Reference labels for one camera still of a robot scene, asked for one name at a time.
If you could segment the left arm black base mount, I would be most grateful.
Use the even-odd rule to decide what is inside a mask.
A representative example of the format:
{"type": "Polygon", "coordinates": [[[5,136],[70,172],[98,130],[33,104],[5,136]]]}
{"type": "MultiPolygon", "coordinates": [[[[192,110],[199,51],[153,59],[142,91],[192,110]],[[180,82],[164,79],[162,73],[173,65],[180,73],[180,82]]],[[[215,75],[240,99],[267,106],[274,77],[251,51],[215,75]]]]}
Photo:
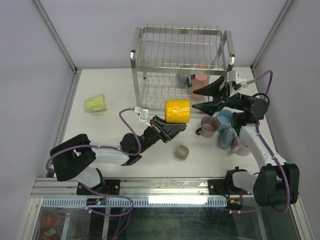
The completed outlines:
{"type": "MultiPolygon", "coordinates": [[[[103,183],[100,183],[99,185],[91,188],[91,190],[99,194],[102,194],[103,196],[119,195],[120,187],[121,187],[120,179],[104,178],[103,183]]],[[[89,191],[81,183],[78,183],[76,194],[79,196],[94,195],[92,191],[89,191]]]]}

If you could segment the yellow enamel mug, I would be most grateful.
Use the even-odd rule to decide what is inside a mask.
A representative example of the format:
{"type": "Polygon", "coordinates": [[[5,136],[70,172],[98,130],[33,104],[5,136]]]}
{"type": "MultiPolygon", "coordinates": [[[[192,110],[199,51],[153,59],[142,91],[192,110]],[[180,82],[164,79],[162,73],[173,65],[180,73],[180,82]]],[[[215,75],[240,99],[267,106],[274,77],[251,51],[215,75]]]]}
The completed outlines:
{"type": "Polygon", "coordinates": [[[188,99],[166,100],[164,119],[167,123],[187,124],[190,121],[190,101],[188,99]]]}

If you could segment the tall pink cup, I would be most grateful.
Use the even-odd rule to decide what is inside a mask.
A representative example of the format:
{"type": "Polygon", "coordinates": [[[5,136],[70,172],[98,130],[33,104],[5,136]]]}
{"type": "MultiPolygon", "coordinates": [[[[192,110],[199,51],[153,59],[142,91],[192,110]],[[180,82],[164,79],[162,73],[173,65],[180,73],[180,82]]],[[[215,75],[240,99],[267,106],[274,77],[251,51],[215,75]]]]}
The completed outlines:
{"type": "Polygon", "coordinates": [[[191,94],[196,99],[201,99],[203,95],[195,94],[194,91],[203,88],[209,84],[209,76],[204,74],[196,74],[193,79],[191,94]]]}

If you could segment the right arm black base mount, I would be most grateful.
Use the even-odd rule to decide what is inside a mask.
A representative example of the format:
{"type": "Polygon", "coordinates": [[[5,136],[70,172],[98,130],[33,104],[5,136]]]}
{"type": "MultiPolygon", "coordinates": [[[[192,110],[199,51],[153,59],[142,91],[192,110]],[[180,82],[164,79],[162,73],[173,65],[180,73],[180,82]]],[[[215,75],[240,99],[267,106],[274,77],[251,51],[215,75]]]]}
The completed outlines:
{"type": "Polygon", "coordinates": [[[245,169],[240,169],[238,166],[234,169],[227,170],[224,178],[209,179],[208,183],[208,194],[221,195],[225,198],[230,198],[230,195],[240,195],[243,192],[248,195],[248,192],[242,188],[236,187],[233,182],[233,174],[237,172],[247,172],[245,169]]]}

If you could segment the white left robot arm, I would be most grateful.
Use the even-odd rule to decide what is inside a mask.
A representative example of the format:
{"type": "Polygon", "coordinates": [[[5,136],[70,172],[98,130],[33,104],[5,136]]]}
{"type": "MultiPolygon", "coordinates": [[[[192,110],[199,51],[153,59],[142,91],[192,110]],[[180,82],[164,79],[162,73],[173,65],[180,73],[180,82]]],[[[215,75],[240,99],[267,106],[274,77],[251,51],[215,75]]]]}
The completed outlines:
{"type": "Polygon", "coordinates": [[[48,161],[53,164],[58,181],[75,180],[97,195],[103,192],[105,182],[101,171],[92,168],[91,164],[131,166],[158,141],[168,143],[173,140],[187,128],[187,124],[186,120],[168,122],[155,115],[142,135],[127,133],[118,147],[93,143],[86,134],[81,133],[52,148],[48,161]]]}

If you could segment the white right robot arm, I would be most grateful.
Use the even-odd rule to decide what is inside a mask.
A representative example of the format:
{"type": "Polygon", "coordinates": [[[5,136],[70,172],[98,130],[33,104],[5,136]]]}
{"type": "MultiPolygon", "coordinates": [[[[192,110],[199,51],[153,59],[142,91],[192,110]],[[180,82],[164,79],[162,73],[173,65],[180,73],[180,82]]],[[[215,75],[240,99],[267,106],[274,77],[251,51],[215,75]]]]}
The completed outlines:
{"type": "Polygon", "coordinates": [[[259,166],[257,175],[240,168],[228,170],[221,187],[229,194],[242,189],[254,196],[259,207],[277,209],[284,206],[283,212],[286,212],[291,204],[297,202],[300,170],[295,163],[288,163],[277,153],[260,131],[259,122],[270,106],[268,95],[233,92],[239,88],[240,85],[229,83],[221,76],[211,84],[193,90],[196,95],[212,97],[212,101],[192,105],[209,116],[225,107],[234,110],[231,127],[247,145],[259,166]]]}

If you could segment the dark speckled grey mug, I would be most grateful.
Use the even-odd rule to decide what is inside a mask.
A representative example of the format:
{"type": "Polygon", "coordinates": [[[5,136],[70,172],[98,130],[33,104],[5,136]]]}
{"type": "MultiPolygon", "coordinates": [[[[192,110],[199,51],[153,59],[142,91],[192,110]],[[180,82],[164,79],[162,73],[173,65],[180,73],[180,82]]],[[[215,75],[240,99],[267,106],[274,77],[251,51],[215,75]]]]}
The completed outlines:
{"type": "Polygon", "coordinates": [[[186,85],[188,88],[193,86],[193,81],[195,78],[194,74],[176,73],[175,77],[180,84],[186,85]]]}

